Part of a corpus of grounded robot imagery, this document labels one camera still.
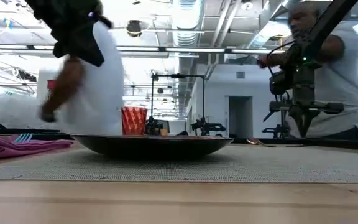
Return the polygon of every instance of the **black bowl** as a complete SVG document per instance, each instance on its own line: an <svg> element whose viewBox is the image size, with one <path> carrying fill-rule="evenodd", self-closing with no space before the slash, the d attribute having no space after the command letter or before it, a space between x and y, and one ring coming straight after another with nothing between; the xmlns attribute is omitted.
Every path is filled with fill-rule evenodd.
<svg viewBox="0 0 358 224"><path fill-rule="evenodd" d="M105 156L123 159L197 159L233 142L207 136L72 136Z"/></svg>

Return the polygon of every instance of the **cloth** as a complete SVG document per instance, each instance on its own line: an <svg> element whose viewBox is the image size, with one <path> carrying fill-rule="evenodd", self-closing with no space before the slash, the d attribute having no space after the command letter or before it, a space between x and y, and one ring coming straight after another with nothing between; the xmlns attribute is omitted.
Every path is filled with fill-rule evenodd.
<svg viewBox="0 0 358 224"><path fill-rule="evenodd" d="M124 106L124 67L108 27L93 26L93 36L104 57L97 67L81 61L85 77L77 94L57 113L60 130L67 134L122 135L121 108Z"/></svg>
<svg viewBox="0 0 358 224"><path fill-rule="evenodd" d="M332 32L342 39L345 52L342 59L323 64L315 71L315 96L317 103L344 103L339 114L320 113L310 125L306 137L321 138L358 128L358 35L352 24L340 23ZM292 118L288 119L291 135L300 137Z"/></svg>
<svg viewBox="0 0 358 224"><path fill-rule="evenodd" d="M11 157L26 156L40 152L51 151L70 147L73 142L66 140L58 141L39 141L30 140L29 142L14 143L18 136L0 136L0 159Z"/></svg>

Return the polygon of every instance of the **wooden table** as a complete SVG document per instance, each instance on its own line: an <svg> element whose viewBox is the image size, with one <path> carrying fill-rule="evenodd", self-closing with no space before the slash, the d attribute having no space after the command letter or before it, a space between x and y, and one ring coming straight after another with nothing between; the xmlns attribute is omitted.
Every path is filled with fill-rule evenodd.
<svg viewBox="0 0 358 224"><path fill-rule="evenodd" d="M358 184L0 181L0 223L358 224Z"/></svg>

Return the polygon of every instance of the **ceiling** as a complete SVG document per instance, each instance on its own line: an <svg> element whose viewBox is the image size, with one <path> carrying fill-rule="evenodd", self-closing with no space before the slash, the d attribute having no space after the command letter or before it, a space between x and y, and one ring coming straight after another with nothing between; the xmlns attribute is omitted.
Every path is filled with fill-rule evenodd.
<svg viewBox="0 0 358 224"><path fill-rule="evenodd" d="M241 0L233 0L228 3L230 8L224 20L230 28L227 35L224 36L221 44L211 45L215 29L219 24L219 17L224 12L226 0L173 0L174 4L171 4L169 0L141 0L140 4L135 5L133 5L135 1L132 0L102 0L105 16L114 23L111 35L120 46L182 47L180 39L178 41L177 39L182 38L183 35L194 35L194 30L197 30L199 35L196 37L197 41L192 45L193 47L246 48L250 46L256 34L262 33L266 25L264 22L272 20L272 14L266 16L266 12L273 11L270 7L278 9L284 5L281 5L281 0L270 0L270 2L268 0L250 0L251 8L243 9L243 1L239 4L238 10L234 10L237 1ZM177 9L180 5L175 5L176 2L202 3L199 23L194 30L180 29L180 26L186 26L184 21L186 18L191 18L192 11ZM55 39L50 35L50 29L43 22L37 21L33 17L31 9L25 6L26 3L23 0L0 0L0 44L53 45ZM358 11L354 12L353 16L358 17ZM232 22L230 22L231 15L234 16ZM282 17L285 17L285 14L276 18L279 21ZM143 32L139 38L133 38L127 34L126 27L129 20L141 21ZM223 36L222 30L224 30L225 24L222 26L219 38ZM269 29L272 33L269 35L283 35L287 32L285 27L284 30L278 26L270 26ZM287 38L289 37L276 40L268 38L258 47L272 49L285 42ZM124 95L126 105L151 108L151 71L155 70L160 74L173 74L181 72L181 66L183 67L182 64L185 64L185 60L192 62L191 60L195 59L195 64L197 64L201 63L201 58L205 59L202 55L190 56L188 54L147 54L145 52L123 54L126 70ZM26 94L34 96L37 92L37 84L17 78L17 70L25 70L29 74L38 76L40 68L45 67L45 64L53 63L58 64L59 61L53 58L50 51L0 50L0 85L2 85L0 86L0 95ZM30 85L23 86L24 82L30 83ZM157 88L163 89L163 93L158 93L157 88L154 90L154 115L164 116L166 119L182 118L184 114L181 111L186 111L184 110L186 99L188 100L191 95L193 82L194 79L191 78L183 81L166 77L160 78L155 84Z"/></svg>

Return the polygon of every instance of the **camera rig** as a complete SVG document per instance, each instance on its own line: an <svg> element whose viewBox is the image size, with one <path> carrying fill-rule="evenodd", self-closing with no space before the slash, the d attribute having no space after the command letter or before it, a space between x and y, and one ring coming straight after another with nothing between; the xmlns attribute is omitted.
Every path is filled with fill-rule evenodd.
<svg viewBox="0 0 358 224"><path fill-rule="evenodd" d="M25 0L36 19L43 20L57 40L53 54L57 58L72 55L100 67L104 57L93 37L93 25L99 20L97 0Z"/></svg>
<svg viewBox="0 0 358 224"><path fill-rule="evenodd" d="M320 112L338 114L344 110L342 103L315 102L314 71L321 68L315 58L325 39L356 2L357 0L334 0L309 32L300 32L294 37L296 41L286 52L286 63L280 66L281 71L273 73L270 78L270 92L276 96L276 101L270 102L267 118L274 112L288 111L302 138ZM289 89L292 89L292 100L278 101L277 95L283 95Z"/></svg>
<svg viewBox="0 0 358 224"><path fill-rule="evenodd" d="M211 131L225 131L226 128L219 123L207 123L206 118L204 115L204 109L205 109L205 76L204 75L182 75L182 74L173 74L173 75L159 75L155 72L152 72L152 99L151 99L151 115L149 117L149 120L146 124L146 133L149 135L157 135L158 132L156 132L156 129L160 129L161 126L158 124L158 122L153 118L153 98L154 98L154 81L158 81L159 77L169 77L169 78L188 78L188 77L196 77L201 78L203 80L203 115L200 119L196 120L195 123L191 124L191 129L195 131L197 135L197 129L200 129L202 136L209 136L209 133Z"/></svg>

